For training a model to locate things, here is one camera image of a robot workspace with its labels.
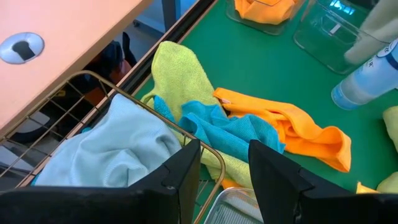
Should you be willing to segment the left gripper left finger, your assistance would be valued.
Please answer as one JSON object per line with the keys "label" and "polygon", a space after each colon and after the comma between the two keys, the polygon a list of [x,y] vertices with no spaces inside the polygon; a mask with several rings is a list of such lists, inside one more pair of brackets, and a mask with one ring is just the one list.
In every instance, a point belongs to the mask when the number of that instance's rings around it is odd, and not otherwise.
{"label": "left gripper left finger", "polygon": [[1,223],[191,223],[200,177],[194,139],[126,188],[23,187],[1,195]]}

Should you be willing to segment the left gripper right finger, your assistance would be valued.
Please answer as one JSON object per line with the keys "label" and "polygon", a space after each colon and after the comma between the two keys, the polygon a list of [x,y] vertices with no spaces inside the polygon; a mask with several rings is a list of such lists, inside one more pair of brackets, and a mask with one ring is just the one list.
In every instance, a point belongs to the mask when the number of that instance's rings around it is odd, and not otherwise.
{"label": "left gripper right finger", "polygon": [[397,224],[396,194],[354,194],[258,140],[248,158],[264,223]]}

